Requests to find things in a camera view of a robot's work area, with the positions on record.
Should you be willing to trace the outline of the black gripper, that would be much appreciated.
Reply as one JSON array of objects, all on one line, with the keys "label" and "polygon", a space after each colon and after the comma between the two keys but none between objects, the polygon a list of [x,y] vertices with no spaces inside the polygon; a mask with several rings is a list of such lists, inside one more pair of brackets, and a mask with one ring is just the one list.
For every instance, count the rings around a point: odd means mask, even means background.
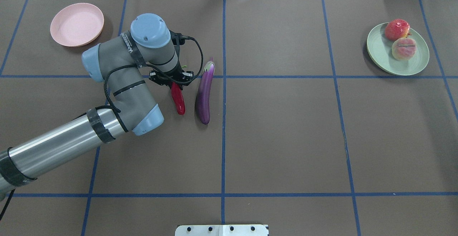
[{"label": "black gripper", "polygon": [[148,79],[161,86],[172,87],[173,83],[178,86],[188,86],[194,80],[194,73],[182,69],[166,73],[151,71]]}]

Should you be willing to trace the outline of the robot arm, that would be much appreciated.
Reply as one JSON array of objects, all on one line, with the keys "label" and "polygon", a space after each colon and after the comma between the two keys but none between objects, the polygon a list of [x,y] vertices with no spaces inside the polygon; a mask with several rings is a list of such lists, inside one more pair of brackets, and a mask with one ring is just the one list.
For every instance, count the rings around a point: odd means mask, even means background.
[{"label": "robot arm", "polygon": [[142,68],[182,73],[172,38],[162,17],[140,14],[82,50],[83,76],[1,78],[1,200],[119,136],[162,125]]}]

